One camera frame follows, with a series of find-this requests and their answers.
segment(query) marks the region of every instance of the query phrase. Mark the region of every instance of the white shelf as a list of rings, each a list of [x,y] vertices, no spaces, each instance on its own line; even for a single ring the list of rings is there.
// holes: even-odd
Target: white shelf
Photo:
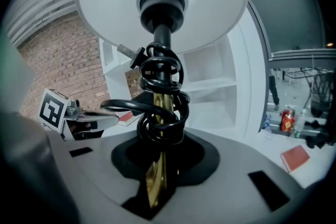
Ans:
[[[234,127],[225,101],[190,105],[189,127],[194,129],[224,129]]]
[[[182,86],[181,90],[184,92],[192,92],[199,90],[235,86],[236,84],[237,84],[236,81],[232,78],[217,78],[217,79],[208,79],[208,80],[191,82],[188,83],[186,86]]]
[[[104,75],[110,72],[126,72],[130,70],[130,58],[117,51],[116,46],[99,39],[100,58]]]
[[[235,65],[227,36],[204,48],[179,55],[185,73],[185,87],[189,84],[236,81]]]

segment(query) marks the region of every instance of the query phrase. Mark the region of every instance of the red can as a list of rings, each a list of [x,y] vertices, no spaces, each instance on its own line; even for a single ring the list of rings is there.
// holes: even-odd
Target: red can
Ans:
[[[281,130],[283,132],[290,132],[294,121],[293,112],[290,110],[282,119]]]

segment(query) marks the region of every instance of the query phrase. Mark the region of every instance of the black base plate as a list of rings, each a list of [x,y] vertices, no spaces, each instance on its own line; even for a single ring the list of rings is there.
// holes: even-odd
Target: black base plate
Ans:
[[[175,187],[203,183],[216,171],[220,161],[219,152],[211,143],[188,132],[185,132],[183,142],[167,154],[167,159],[174,159],[179,174],[174,179],[175,186],[168,189],[164,200],[160,200],[161,204],[173,195]],[[152,219],[161,208],[150,209],[145,183],[145,174],[159,155],[138,137],[118,145],[111,154],[114,166],[124,177],[140,181],[137,196],[126,201],[123,207],[146,219]]]

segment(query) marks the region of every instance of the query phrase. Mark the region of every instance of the coiled black cord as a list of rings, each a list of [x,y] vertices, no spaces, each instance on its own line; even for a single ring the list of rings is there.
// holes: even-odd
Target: coiled black cord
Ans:
[[[156,50],[163,56],[154,56],[152,50]],[[161,108],[154,104],[141,103],[127,100],[106,100],[101,103],[101,108],[113,111],[140,111],[144,114],[139,119],[137,125],[138,136],[154,146],[156,149],[164,151],[167,147],[180,144],[184,137],[184,125],[189,116],[188,103],[190,97],[181,92],[184,79],[184,71],[177,55],[168,47],[152,42],[147,48],[149,59],[144,61],[139,68],[141,75],[140,87],[152,93],[170,94],[173,97],[174,110],[179,111],[180,118],[175,113]],[[170,79],[158,79],[154,74],[160,71],[168,72],[170,75],[178,73],[180,78],[178,82]],[[155,115],[164,120],[164,124],[157,124]]]

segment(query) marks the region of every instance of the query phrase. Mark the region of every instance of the brick wall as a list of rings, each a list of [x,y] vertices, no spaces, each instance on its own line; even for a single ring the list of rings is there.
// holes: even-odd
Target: brick wall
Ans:
[[[131,94],[131,98],[133,99],[143,92],[139,84],[139,80],[140,80],[139,68],[135,68],[133,70],[127,71],[125,73],[125,76],[126,76],[128,89]]]
[[[99,110],[109,99],[99,41],[77,13],[63,16],[29,37],[18,48],[36,74],[21,114],[33,118],[44,88],[79,99],[83,110]]]

